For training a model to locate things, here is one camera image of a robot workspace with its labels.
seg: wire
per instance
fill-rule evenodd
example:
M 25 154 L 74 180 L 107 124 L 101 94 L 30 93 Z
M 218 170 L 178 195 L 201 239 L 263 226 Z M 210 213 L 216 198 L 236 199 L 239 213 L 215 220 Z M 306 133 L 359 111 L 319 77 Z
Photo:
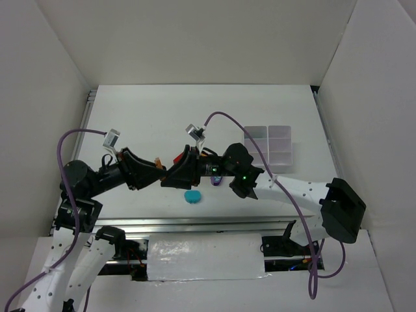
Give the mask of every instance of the wire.
M 302 225 L 305 229 L 306 238 L 307 238 L 307 241 L 309 243 L 309 249 L 311 250 L 312 262 L 311 262 L 311 270 L 309 271 L 310 274 L 309 274 L 309 282 L 308 282 L 308 292 L 309 292 L 309 297 L 311 297 L 311 299 L 314 300 L 317 297 L 317 293 L 318 293 L 318 278 L 320 277 L 318 275 L 318 260 L 319 260 L 320 251 L 322 250 L 322 246 L 321 246 L 320 250 L 318 251 L 318 253 L 315 253 L 315 249 L 313 247 L 311 232 L 309 231 L 309 228 L 307 227 L 306 219 L 305 219 L 304 215 L 302 214 L 302 211 L 300 210 L 300 207 L 299 207 L 298 203 L 293 198 L 292 194 L 277 179 L 273 178 L 272 170 L 269 168 L 263 153 L 261 152 L 259 146 L 254 141 L 252 136 L 249 134 L 249 132 L 247 130 L 245 130 L 245 128 L 238 121 L 236 121 L 236 119 L 231 117 L 229 114 L 227 114 L 225 112 L 219 112 L 219 111 L 218 112 L 213 112 L 211 115 L 208 116 L 207 120 L 204 123 L 204 127 L 206 128 L 208 126 L 208 123 L 211 121 L 212 117 L 214 117 L 215 115 L 225 116 L 226 118 L 228 118 L 232 122 L 234 122 L 234 124 L 236 124 L 237 127 L 239 127 L 244 132 L 244 134 L 250 139 L 250 141 L 252 142 L 252 144 L 254 145 L 256 150 L 259 152 L 259 156 L 261 158 L 261 161 L 263 162 L 263 164 L 265 166 L 265 169 L 266 169 L 267 173 L 269 174 L 270 178 L 273 179 L 273 182 L 275 182 L 275 184 L 277 184 L 277 186 L 285 193 L 285 195 L 288 197 L 288 199 L 291 201 L 294 208 L 296 209 L 296 212 L 299 215 L 300 221 L 301 221 L 301 223 L 302 223 Z M 343 248 L 343 262 L 341 263 L 339 272 L 342 270 L 342 268 L 344 267 L 344 264 L 345 264 L 345 256 L 344 256 L 345 255 L 345 247 L 344 247 L 344 244 L 342 242 L 340 242 L 340 243 L 341 243 L 341 246 Z
M 323 239 L 322 242 L 320 243 L 320 248 L 319 248 L 319 251 L 317 253 L 318 257 L 320 256 L 322 248 L 324 247 L 324 243 L 325 243 L 325 239 Z M 339 268 L 334 273 L 332 273 L 330 275 L 318 275 L 319 278 L 333 278 L 334 276 L 338 275 L 338 273 L 340 273 L 340 271 L 343 270 L 344 265 L 345 265 L 345 260 L 346 260 L 346 252 L 345 252 L 344 244 L 342 242 L 340 242 L 340 244 L 341 244 L 341 249 L 343 251 L 343 259 L 341 260 L 341 264 L 339 265 Z M 311 264 L 312 263 L 310 263 L 309 266 L 308 266 L 309 271 L 311 270 Z
M 53 265 L 51 265 L 51 268 L 56 268 L 67 258 L 67 256 L 71 253 L 71 251 L 75 247 L 75 244 L 77 243 L 77 239 L 78 239 L 78 235 L 79 235 L 79 215 L 78 215 L 77 204 L 75 203 L 75 198 L 73 197 L 71 187 L 70 187 L 70 183 L 69 183 L 68 178 L 66 177 L 66 174 L 65 174 L 65 171 L 64 171 L 64 165 L 62 163 L 62 155 L 61 155 L 62 144 L 64 143 L 64 140 L 66 139 L 66 137 L 68 137 L 72 133 L 77 133 L 77 132 L 96 133 L 96 134 L 99 134 L 99 135 L 106 135 L 107 134 L 106 132 L 98 131 L 98 130 L 73 129 L 73 130 L 69 130 L 69 131 L 65 132 L 58 141 L 58 146 L 57 146 L 58 167 L 59 167 L 59 170 L 60 170 L 60 174 L 62 176 L 62 181 L 64 182 L 64 185 L 65 185 L 66 194 L 68 195 L 68 197 L 70 199 L 70 202 L 71 202 L 73 217 L 75 219 L 75 233 L 73 234 L 73 241 L 72 241 L 71 246 L 69 247 L 69 249 L 67 251 L 65 251 L 64 255 L 57 262 L 55 262 Z M 44 277 L 48 273 L 49 273 L 49 271 L 44 271 L 44 272 L 40 273 L 39 275 L 35 276 L 33 279 L 28 281 L 26 284 L 21 286 L 18 290 L 16 290 L 12 294 L 12 296 L 7 300 L 7 303 L 6 303 L 6 306 L 5 306 L 5 312 L 8 312 L 8 309 L 9 309 L 10 305 L 12 304 L 13 300 L 22 291 L 24 291 L 27 287 L 32 285 L 34 282 L 40 280 L 42 277 Z
M 140 259 L 140 257 L 137 255 L 137 253 L 136 253 L 133 249 L 130 249 L 130 250 L 131 250 L 131 252 L 133 253 L 133 255 L 135 255 L 135 256 L 136 256 L 136 258 L 137 258 L 138 262 L 140 262 L 140 266 L 141 266 L 141 267 L 144 267 L 144 264 L 143 264 L 142 260 Z
M 90 291 L 91 291 L 91 286 L 86 291 L 85 304 L 84 304 L 84 310 L 83 310 L 84 312 L 86 312 L 86 309 L 88 307 L 88 301 L 90 299 Z

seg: blue object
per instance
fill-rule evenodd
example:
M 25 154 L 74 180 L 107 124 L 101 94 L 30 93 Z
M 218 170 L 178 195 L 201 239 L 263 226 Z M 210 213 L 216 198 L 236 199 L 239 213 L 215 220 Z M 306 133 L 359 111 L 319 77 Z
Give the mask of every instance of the blue object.
M 199 203 L 201 201 L 202 195 L 198 190 L 187 190 L 185 192 L 185 200 L 188 203 Z

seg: white wall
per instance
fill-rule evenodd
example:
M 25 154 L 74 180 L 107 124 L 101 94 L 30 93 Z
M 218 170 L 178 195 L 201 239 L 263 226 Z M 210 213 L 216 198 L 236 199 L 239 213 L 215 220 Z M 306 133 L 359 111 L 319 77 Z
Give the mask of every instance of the white wall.
M 319 85 L 356 0 L 37 0 L 92 86 Z
M 10 296 L 25 282 L 37 237 L 0 239 L 0 307 L 3 310 Z M 12 303 L 17 307 L 19 297 Z
M 59 197 L 58 139 L 80 124 L 88 87 L 33 0 L 0 1 L 0 44 L 0 237 L 37 237 Z
M 416 25 L 398 1 L 359 0 L 318 93 L 396 311 L 414 310 Z

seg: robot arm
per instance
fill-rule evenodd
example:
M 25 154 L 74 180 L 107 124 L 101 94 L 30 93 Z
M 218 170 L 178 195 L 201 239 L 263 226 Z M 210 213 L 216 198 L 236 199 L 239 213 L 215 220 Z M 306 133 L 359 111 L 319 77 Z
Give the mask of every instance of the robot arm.
M 201 177 L 233 176 L 229 186 L 241 198 L 288 202 L 286 194 L 273 182 L 277 179 L 285 185 L 300 207 L 315 213 L 315 216 L 307 219 L 313 240 L 333 237 L 341 242 L 354 243 L 357 239 L 365 204 L 345 181 L 335 178 L 332 183 L 324 184 L 280 176 L 272 179 L 263 169 L 252 166 L 253 157 L 240 143 L 230 145 L 223 156 L 203 151 L 200 153 L 197 147 L 185 146 L 180 158 L 169 170 L 138 158 L 128 148 L 114 154 L 116 162 L 105 164 L 103 157 L 102 167 L 97 172 L 83 161 L 72 161 L 65 166 L 79 210 L 80 235 L 77 245 L 64 262 L 36 283 L 30 297 L 17 311 L 78 311 L 86 290 L 99 270 L 118 253 L 120 240 L 125 240 L 123 231 L 106 228 L 96 237 L 88 255 L 75 266 L 102 208 L 102 204 L 92 198 L 124 183 L 131 190 L 143 189 L 157 180 L 161 180 L 161 187 L 191 189 L 200 184 Z M 62 183 L 60 187 L 62 203 L 55 220 L 56 228 L 47 266 L 59 259 L 71 244 L 75 228 L 65 187 Z M 299 245 L 307 244 L 305 231 L 299 222 L 290 223 L 284 236 Z

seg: purple object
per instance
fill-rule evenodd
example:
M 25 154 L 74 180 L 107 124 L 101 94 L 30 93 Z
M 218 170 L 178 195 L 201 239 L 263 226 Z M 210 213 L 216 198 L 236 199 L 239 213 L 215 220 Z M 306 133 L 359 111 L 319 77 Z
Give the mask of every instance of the purple object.
M 211 177 L 211 184 L 215 187 L 219 186 L 221 184 L 222 177 Z

